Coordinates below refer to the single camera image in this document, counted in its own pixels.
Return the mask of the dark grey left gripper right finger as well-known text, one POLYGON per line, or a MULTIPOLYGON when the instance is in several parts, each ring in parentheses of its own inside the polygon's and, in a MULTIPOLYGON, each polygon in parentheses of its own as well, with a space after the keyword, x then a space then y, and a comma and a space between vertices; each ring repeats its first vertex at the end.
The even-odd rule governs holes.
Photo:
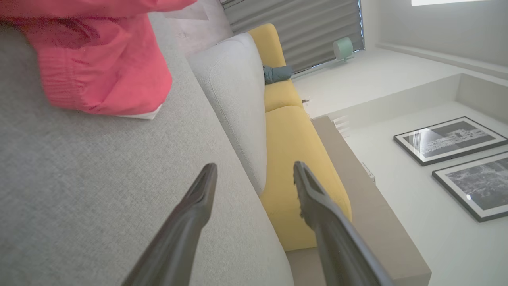
POLYGON ((350 220, 302 161, 293 167, 300 215, 315 233, 329 286, 392 286, 394 282, 350 220))

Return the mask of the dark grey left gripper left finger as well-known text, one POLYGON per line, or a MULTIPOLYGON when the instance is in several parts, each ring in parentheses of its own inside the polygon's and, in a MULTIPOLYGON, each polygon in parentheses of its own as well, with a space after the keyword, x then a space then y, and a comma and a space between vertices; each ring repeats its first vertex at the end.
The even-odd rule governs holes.
POLYGON ((217 165, 205 165, 122 283, 188 286, 203 227, 214 204, 217 165))

